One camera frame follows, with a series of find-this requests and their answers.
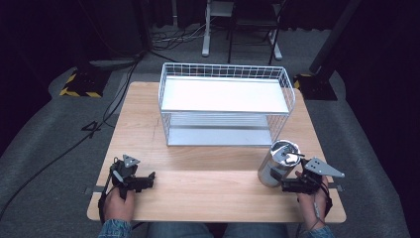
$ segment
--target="wooden table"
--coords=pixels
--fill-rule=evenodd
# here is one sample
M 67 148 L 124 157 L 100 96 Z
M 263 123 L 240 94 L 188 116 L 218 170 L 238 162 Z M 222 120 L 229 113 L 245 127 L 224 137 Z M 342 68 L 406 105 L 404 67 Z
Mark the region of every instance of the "wooden table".
M 296 105 L 278 139 L 296 143 L 311 158 L 324 158 L 298 90 Z M 168 147 L 158 109 L 158 83 L 133 82 L 127 93 L 97 181 L 104 186 L 114 157 L 140 160 L 136 176 L 156 172 L 155 185 L 136 193 L 134 220 L 206 222 L 300 222 L 296 194 L 261 184 L 257 171 L 268 148 Z M 336 189 L 327 222 L 344 222 Z M 94 192 L 87 216 L 99 220 Z

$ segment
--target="black cable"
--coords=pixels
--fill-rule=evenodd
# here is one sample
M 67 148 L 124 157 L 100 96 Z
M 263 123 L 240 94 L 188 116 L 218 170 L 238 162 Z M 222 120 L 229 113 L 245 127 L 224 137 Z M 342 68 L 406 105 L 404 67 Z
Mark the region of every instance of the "black cable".
M 146 223 L 146 222 L 144 222 L 144 221 L 141 221 L 141 222 L 137 223 L 136 225 L 134 225 L 134 226 L 132 227 L 132 230 L 136 229 L 137 227 L 139 227 L 139 226 L 141 226 L 141 225 L 143 225 L 143 224 L 145 224 L 145 223 Z
M 137 64 L 139 63 L 139 60 L 136 61 L 136 63 L 132 66 L 132 68 L 130 68 L 130 71 L 128 73 L 128 77 L 131 78 L 134 69 L 136 68 Z M 128 85 L 126 85 L 125 87 L 125 92 L 124 94 L 127 92 L 127 88 Z M 67 155 L 69 152 L 71 152 L 72 150 L 74 150 L 77 146 L 79 146 L 82 142 L 84 142 L 87 138 L 89 138 L 91 135 L 93 135 L 93 133 L 95 133 L 96 131 L 98 131 L 98 129 L 111 117 L 111 115 L 115 112 L 115 110 L 117 109 L 118 105 L 120 105 L 120 103 L 123 100 L 123 96 L 120 98 L 120 101 L 118 102 L 117 106 L 112 110 L 112 112 L 101 122 L 99 123 L 98 127 L 94 128 L 90 133 L 88 133 L 86 136 L 84 136 L 81 140 L 79 140 L 77 143 L 75 143 L 73 146 L 71 146 L 69 149 L 67 149 L 64 153 L 62 153 L 61 155 L 59 155 L 57 158 L 55 158 L 54 160 L 52 160 L 51 162 L 49 162 L 48 164 L 46 164 L 43 168 L 41 168 L 39 171 L 37 171 L 33 176 L 31 176 L 28 180 L 26 180 L 19 188 L 18 190 L 15 191 L 15 193 L 13 193 L 13 195 L 9 198 L 9 200 L 6 202 L 6 204 L 3 206 L 1 212 L 0 212 L 0 222 L 1 219 L 3 218 L 4 213 L 6 212 L 7 207 L 10 205 L 10 203 L 12 203 L 12 201 L 15 199 L 15 197 L 19 194 L 19 192 L 21 192 L 21 190 L 23 188 L 25 188 L 25 186 L 27 186 L 32 180 L 34 180 L 40 173 L 42 173 L 44 170 L 46 170 L 49 166 L 51 166 L 52 164 L 54 164 L 55 162 L 57 162 L 59 159 L 63 158 L 65 155 Z
M 204 31 L 205 30 L 204 27 L 205 27 L 205 25 L 203 25 L 203 26 L 201 26 L 201 27 L 199 27 L 195 30 L 191 30 L 189 33 L 186 33 L 186 31 L 184 29 L 183 33 L 180 36 L 176 35 L 179 32 L 179 31 L 176 31 L 175 34 L 172 35 L 172 37 L 160 40 L 161 42 L 163 42 L 165 40 L 168 40 L 167 44 L 166 44 L 166 47 L 154 46 L 154 50 L 155 51 L 172 50 L 172 49 L 178 47 L 179 45 L 181 45 L 182 43 L 189 43 L 189 42 L 195 41 L 197 38 L 204 37 L 204 35 L 193 37 L 196 33 Z
M 300 229 L 302 229 L 302 223 L 299 223 L 299 225 L 297 225 L 297 229 L 296 229 L 296 234 L 295 234 L 295 238 L 299 238 L 300 236 Z
M 330 197 L 330 190 L 328 189 L 328 187 L 322 181 L 321 181 L 320 187 L 325 192 L 327 197 Z
M 122 101 L 122 98 L 124 97 L 124 95 L 125 95 L 125 93 L 127 92 L 127 88 L 128 88 L 128 85 L 129 85 L 129 82 L 130 82 L 130 79 L 131 79 L 131 75 L 132 75 L 132 73 L 133 73 L 133 71 L 134 71 L 134 68 L 137 66 L 137 64 L 138 64 L 139 62 L 138 61 L 136 61 L 135 62 L 135 64 L 133 64 L 132 65 L 132 67 L 129 69 L 129 71 L 127 72 L 127 79 L 126 79 L 126 81 L 124 82 L 124 84 L 123 84 L 123 86 L 120 88 L 120 90 L 118 90 L 118 92 L 117 92 L 117 95 L 114 97 L 114 99 L 111 101 L 111 103 L 108 105 L 108 107 L 106 108 L 106 110 L 105 110 L 105 112 L 104 112 L 104 114 L 102 115 L 102 120 L 104 121 L 104 123 L 106 124 L 106 125 L 108 125 L 109 127 L 112 127 L 112 128 L 115 128 L 115 126 L 113 126 L 113 125 L 110 125 L 110 124 L 108 124 L 106 121 L 107 120 L 105 120 L 105 116 L 106 116 L 106 114 L 108 113 L 108 110 L 109 110 L 109 108 L 111 108 L 111 105 L 114 103 L 114 101 L 118 98 L 118 96 L 120 95 L 120 93 L 121 93 L 121 91 L 123 90 L 123 88 L 124 88 L 124 93 L 123 93 L 123 95 L 121 95 L 121 98 L 120 98 L 120 101 L 118 102 L 118 104 L 115 106 L 115 108 L 114 108 L 114 110 L 112 111 L 112 113 L 114 113 L 115 112 L 115 110 L 117 110 L 117 108 L 118 108 L 118 106 L 120 105 L 120 103 L 121 103 L 121 101 Z
M 103 71 L 105 70 L 114 71 L 114 70 L 124 69 L 126 67 L 133 66 L 133 64 L 136 63 L 136 60 L 137 59 L 133 59 L 132 61 L 129 61 L 129 62 L 113 63 L 109 65 L 96 65 L 96 67 L 98 67 L 100 70 L 103 70 Z
M 152 55 L 155 55 L 155 56 L 157 56 L 157 57 L 159 57 L 159 58 L 162 58 L 162 59 L 165 59 L 165 60 L 169 60 L 169 61 L 172 61 L 172 62 L 178 62 L 178 61 L 176 61 L 175 59 L 171 59 L 171 58 L 168 58 L 168 57 L 165 57 L 165 56 L 162 56 L 162 55 L 160 55 L 160 54 L 158 54 L 158 53 L 156 53 L 156 52 L 153 52 L 153 51 L 149 51 Z
M 111 173 L 108 175 L 108 178 L 106 179 L 104 189 L 101 192 L 101 197 L 98 200 L 99 219 L 101 220 L 102 225 L 105 223 L 104 206 L 105 206 L 105 200 L 107 197 L 106 189 L 108 188 L 108 184 L 110 180 L 111 180 Z
M 194 32 L 196 32 L 198 29 L 196 30 L 190 30 L 188 33 L 185 34 L 193 34 Z M 179 30 L 176 31 L 165 31 L 165 32 L 154 32 L 152 33 L 152 41 L 153 42 L 164 42 L 164 41 L 168 41 L 170 39 L 174 39 L 175 37 L 178 37 L 176 34 L 179 32 Z

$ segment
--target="white wire rack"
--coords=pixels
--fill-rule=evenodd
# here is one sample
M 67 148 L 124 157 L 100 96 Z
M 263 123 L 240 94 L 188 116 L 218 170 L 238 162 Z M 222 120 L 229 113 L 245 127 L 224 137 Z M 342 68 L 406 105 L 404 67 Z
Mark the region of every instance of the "white wire rack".
M 270 146 L 295 95 L 281 66 L 167 62 L 158 104 L 169 146 Z

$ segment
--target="gray floor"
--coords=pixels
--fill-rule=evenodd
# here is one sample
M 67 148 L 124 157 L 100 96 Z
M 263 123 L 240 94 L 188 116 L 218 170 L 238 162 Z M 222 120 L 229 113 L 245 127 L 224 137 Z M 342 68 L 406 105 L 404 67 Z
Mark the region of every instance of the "gray floor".
M 281 32 L 282 65 L 290 77 L 308 72 L 329 32 Z M 158 52 L 182 62 L 226 63 L 226 32 L 212 35 L 210 56 L 201 56 L 202 39 L 184 43 L 170 51 Z M 237 49 L 234 64 L 267 64 L 267 49 Z M 147 54 L 136 67 L 133 80 L 158 81 L 161 65 L 167 61 Z M 40 168 L 60 156 L 87 133 L 80 129 L 92 121 L 102 121 L 112 103 L 126 69 L 114 71 L 102 98 L 59 96 L 72 68 L 50 86 L 52 101 L 25 125 L 0 160 L 0 204 Z M 327 161 L 346 173 L 336 178 L 347 220 L 330 224 L 337 237 L 409 237 L 398 194 L 380 166 L 368 139 L 347 104 L 346 90 L 338 74 L 331 83 L 338 101 L 306 101 L 312 122 Z M 115 125 L 118 113 L 109 124 Z M 15 197 L 0 221 L 1 237 L 95 237 L 101 225 L 86 217 L 91 188 L 101 168 L 113 134 L 103 126 L 66 156 L 35 177 Z M 290 237 L 296 224 L 288 224 Z M 134 234 L 142 237 L 142 228 Z

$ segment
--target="white desk leg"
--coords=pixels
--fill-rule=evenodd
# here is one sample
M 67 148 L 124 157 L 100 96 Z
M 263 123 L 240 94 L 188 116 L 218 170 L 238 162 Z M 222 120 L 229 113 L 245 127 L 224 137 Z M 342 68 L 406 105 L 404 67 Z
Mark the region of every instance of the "white desk leg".
M 206 31 L 204 33 L 203 51 L 201 53 L 204 57 L 208 57 L 210 54 L 210 14 L 211 14 L 211 0 L 207 0 Z
M 275 31 L 270 32 L 269 41 L 271 42 L 271 44 L 274 44 L 274 37 L 275 37 Z M 275 43 L 274 57 L 275 57 L 276 60 L 282 60 L 283 59 L 283 56 L 281 55 L 280 48 L 278 47 L 278 43 Z

